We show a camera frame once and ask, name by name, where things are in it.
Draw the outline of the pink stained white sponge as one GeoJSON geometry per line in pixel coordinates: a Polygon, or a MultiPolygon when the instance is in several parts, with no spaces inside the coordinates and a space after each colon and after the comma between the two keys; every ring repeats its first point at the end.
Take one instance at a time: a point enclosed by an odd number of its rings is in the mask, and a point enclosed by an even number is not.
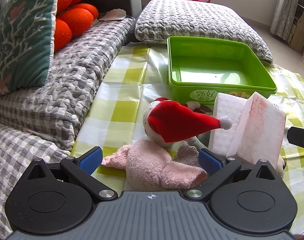
{"type": "Polygon", "coordinates": [[[272,167],[277,167],[285,123],[286,114],[254,92],[245,103],[226,157],[250,164],[266,159],[272,167]]]}

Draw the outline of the pink plush toy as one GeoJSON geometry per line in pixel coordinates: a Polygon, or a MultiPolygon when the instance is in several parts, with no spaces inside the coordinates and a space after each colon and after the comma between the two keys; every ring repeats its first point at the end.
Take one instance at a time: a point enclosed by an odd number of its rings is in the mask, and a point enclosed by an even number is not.
{"type": "Polygon", "coordinates": [[[149,140],[122,146],[103,158],[102,165],[126,170],[129,183],[141,191],[190,189],[207,178],[204,169],[173,161],[164,148],[149,140]]]}

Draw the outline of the beige curtain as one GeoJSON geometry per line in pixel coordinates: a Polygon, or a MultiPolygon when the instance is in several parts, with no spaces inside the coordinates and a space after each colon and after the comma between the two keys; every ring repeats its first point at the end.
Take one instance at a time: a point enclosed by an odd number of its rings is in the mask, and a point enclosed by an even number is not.
{"type": "Polygon", "coordinates": [[[277,0],[270,32],[287,40],[299,0],[277,0]]]}

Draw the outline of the santa hat plush toy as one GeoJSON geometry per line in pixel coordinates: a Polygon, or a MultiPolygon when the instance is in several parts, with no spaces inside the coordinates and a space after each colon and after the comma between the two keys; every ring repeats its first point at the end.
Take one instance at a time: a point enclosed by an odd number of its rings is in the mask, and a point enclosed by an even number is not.
{"type": "Polygon", "coordinates": [[[167,98],[157,98],[143,114],[143,127],[148,138],[162,147],[220,128],[213,116],[197,112],[201,104],[189,101],[181,104],[167,98]]]}

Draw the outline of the grey quilted sofa cover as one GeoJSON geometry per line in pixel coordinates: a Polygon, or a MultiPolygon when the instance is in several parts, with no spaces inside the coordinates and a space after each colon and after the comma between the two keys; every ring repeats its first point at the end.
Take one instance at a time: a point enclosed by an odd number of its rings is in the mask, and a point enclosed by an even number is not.
{"type": "Polygon", "coordinates": [[[134,24],[99,22],[55,53],[46,85],[0,97],[0,238],[12,230],[5,202],[30,162],[72,150],[87,111],[134,24]]]}

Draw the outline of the white paper scrap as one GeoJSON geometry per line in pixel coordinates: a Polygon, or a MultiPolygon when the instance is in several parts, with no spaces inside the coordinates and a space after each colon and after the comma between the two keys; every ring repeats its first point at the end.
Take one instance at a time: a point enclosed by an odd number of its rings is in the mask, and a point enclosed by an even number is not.
{"type": "Polygon", "coordinates": [[[102,16],[99,21],[107,22],[107,21],[119,21],[125,19],[127,13],[123,9],[113,9],[108,11],[104,16],[102,16]]]}

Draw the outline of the orange bobble cushion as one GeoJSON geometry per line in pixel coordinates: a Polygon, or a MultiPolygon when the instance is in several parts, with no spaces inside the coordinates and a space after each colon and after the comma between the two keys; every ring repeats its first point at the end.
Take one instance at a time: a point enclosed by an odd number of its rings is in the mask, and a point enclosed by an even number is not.
{"type": "Polygon", "coordinates": [[[89,29],[99,16],[98,9],[82,0],[58,0],[55,19],[54,50],[66,46],[89,29]]]}

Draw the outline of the grey quilted ottoman cushion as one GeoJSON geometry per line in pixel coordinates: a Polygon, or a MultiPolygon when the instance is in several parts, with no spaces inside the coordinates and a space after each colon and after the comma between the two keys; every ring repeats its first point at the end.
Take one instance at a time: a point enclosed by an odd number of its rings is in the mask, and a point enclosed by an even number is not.
{"type": "Polygon", "coordinates": [[[170,36],[218,38],[247,44],[263,61],[273,63],[263,38],[233,9],[188,0],[152,0],[135,25],[135,37],[145,43],[165,44],[170,36]]]}

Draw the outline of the green plastic bin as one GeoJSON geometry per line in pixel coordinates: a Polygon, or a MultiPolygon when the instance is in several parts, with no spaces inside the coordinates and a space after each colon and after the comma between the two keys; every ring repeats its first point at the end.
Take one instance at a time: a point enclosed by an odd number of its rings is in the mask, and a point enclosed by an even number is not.
{"type": "Polygon", "coordinates": [[[172,99],[213,105],[219,93],[265,98],[277,87],[260,59],[241,42],[206,37],[167,39],[168,79],[172,99]]]}

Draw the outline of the white sponge block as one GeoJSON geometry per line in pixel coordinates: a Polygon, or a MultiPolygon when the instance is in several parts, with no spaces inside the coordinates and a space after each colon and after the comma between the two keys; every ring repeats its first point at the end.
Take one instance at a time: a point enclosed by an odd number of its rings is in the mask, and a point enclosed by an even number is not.
{"type": "Polygon", "coordinates": [[[234,95],[217,94],[213,117],[220,121],[220,128],[211,130],[208,146],[214,154],[226,157],[246,101],[234,95]]]}

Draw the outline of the grey green plush toy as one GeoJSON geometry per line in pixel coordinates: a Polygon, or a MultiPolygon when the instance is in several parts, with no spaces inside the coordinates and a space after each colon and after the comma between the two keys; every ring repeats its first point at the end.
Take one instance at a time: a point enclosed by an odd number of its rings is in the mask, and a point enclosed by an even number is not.
{"type": "Polygon", "coordinates": [[[198,153],[203,148],[208,149],[209,139],[210,132],[205,132],[184,140],[179,146],[177,153],[172,160],[181,164],[200,167],[198,153]]]}

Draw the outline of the dark green tree pillow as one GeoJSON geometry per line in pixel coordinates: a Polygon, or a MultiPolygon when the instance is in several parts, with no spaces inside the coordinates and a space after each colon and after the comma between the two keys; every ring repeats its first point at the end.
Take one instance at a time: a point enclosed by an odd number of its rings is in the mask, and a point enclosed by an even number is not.
{"type": "Polygon", "coordinates": [[[0,96],[44,86],[53,61],[57,0],[3,0],[0,96]]]}

